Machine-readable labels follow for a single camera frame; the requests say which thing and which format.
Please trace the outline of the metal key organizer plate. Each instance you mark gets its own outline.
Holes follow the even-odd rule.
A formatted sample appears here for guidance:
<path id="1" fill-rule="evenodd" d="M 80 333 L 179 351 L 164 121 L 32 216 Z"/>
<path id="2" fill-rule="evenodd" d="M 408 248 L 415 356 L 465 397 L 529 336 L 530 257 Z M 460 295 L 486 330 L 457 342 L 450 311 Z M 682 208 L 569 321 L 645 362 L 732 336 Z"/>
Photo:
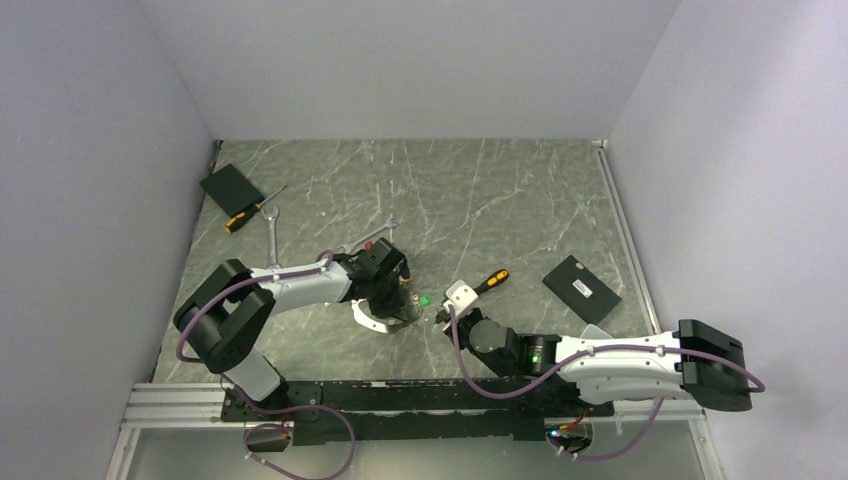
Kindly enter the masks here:
<path id="1" fill-rule="evenodd" d="M 371 331 L 381 334 L 394 334 L 417 321 L 422 309 L 415 302 L 410 302 L 401 308 L 398 316 L 377 317 L 370 311 L 367 300 L 353 300 L 351 302 L 354 321 Z"/>

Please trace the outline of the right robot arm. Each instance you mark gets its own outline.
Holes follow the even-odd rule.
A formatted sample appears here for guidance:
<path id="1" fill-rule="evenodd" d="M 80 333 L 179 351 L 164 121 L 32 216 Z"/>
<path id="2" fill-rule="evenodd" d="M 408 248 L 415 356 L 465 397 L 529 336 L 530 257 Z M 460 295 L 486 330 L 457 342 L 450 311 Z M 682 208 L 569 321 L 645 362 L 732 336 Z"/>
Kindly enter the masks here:
<path id="1" fill-rule="evenodd" d="M 594 325 L 578 337 L 518 334 L 473 308 L 458 319 L 436 316 L 457 353 L 468 351 L 497 377 L 505 391 L 474 388 L 492 399 L 546 395 L 557 411 L 574 415 L 585 406 L 650 398 L 689 399 L 716 411 L 745 412 L 764 386 L 745 368 L 740 340 L 700 321 L 676 330 L 613 338 Z"/>

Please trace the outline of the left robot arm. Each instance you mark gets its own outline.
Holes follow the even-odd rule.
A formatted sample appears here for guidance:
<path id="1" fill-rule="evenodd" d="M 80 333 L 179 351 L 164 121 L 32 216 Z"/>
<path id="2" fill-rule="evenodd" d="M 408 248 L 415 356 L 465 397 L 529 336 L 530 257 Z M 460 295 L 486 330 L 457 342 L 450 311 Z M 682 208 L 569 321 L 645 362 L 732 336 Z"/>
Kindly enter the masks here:
<path id="1" fill-rule="evenodd" d="M 258 417 L 272 420 L 286 409 L 288 385 L 256 346 L 268 320 L 306 306 L 349 303 L 358 324 L 393 333 L 421 314 L 410 278 L 406 256 L 385 238 L 354 253 L 325 250 L 315 262 L 289 268 L 250 269 L 227 260 L 175 313 L 176 356 L 230 381 Z"/>

